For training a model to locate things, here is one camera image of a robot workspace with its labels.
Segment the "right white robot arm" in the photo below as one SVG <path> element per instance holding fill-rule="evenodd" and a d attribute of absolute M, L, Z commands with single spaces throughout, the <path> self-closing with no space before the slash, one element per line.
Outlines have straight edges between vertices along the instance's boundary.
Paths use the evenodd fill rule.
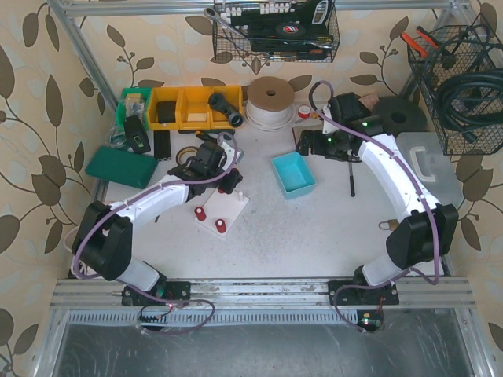
<path fill-rule="evenodd" d="M 385 252 L 354 273 L 354 289 L 378 289 L 416 273 L 436 285 L 444 272 L 442 258 L 453 240 L 459 218 L 453 204 L 443 204 L 420 181 L 400 152 L 396 138 L 378 115 L 350 116 L 338 98 L 323 107 L 314 102 L 318 81 L 310 88 L 309 105 L 321 119 L 323 132 L 341 159 L 354 156 L 377 178 L 395 210 L 397 227 L 386 239 Z M 431 264 L 432 276 L 421 267 Z"/>

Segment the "brown tape roll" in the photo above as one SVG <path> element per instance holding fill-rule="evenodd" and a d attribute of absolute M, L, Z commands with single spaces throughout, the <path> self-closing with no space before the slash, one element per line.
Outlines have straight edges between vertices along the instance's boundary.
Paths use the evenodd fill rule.
<path fill-rule="evenodd" d="M 193 158 L 197 154 L 198 148 L 195 146 L 187 146 L 180 149 L 176 156 L 175 160 L 178 165 L 182 165 L 187 163 L 191 158 Z"/>

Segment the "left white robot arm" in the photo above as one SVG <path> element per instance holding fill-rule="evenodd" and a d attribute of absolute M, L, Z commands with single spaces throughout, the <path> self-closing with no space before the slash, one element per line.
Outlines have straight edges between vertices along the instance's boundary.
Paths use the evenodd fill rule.
<path fill-rule="evenodd" d="M 137 291 L 154 292 L 163 274 L 134 258 L 134 231 L 162 213 L 202 195 L 207 189 L 231 193 L 242 176 L 235 167 L 242 151 L 234 136 L 220 133 L 206 140 L 187 163 L 168 171 L 157 183 L 123 201 L 88 206 L 72 244 L 72 267 L 79 279 L 116 280 Z M 85 265 L 92 270 L 81 272 Z"/>

